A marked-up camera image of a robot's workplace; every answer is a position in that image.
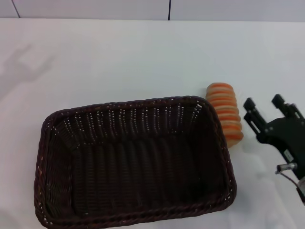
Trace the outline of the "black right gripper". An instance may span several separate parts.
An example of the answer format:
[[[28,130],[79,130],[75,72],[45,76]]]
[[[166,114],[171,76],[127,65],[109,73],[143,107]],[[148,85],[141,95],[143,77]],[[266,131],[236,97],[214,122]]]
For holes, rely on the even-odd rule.
[[[277,118],[267,123],[256,109],[252,98],[244,103],[244,120],[257,135],[258,142],[274,146],[289,163],[297,164],[293,173],[297,178],[305,176],[305,122],[295,104],[285,102],[280,94],[272,99],[276,109],[286,118]]]

